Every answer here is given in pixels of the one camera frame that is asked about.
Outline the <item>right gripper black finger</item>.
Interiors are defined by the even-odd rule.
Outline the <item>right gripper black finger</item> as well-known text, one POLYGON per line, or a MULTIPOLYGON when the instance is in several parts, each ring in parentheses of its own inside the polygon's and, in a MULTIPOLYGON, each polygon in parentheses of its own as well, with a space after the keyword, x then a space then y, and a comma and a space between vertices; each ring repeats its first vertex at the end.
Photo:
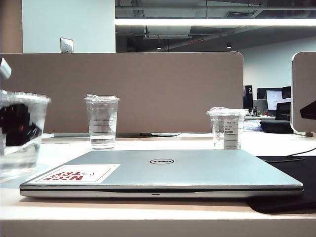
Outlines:
POLYGON ((300 110, 300 115, 304 119, 316 119, 316 101, 313 101, 300 110))

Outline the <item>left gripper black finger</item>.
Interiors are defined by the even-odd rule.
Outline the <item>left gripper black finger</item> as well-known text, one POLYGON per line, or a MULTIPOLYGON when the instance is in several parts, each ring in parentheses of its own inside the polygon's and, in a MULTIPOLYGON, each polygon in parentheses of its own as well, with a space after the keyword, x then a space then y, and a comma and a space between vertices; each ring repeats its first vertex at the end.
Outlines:
POLYGON ((30 113, 25 104, 2 107, 0 127, 6 135, 6 146, 21 146, 42 134, 42 130, 35 123, 30 122, 30 113))

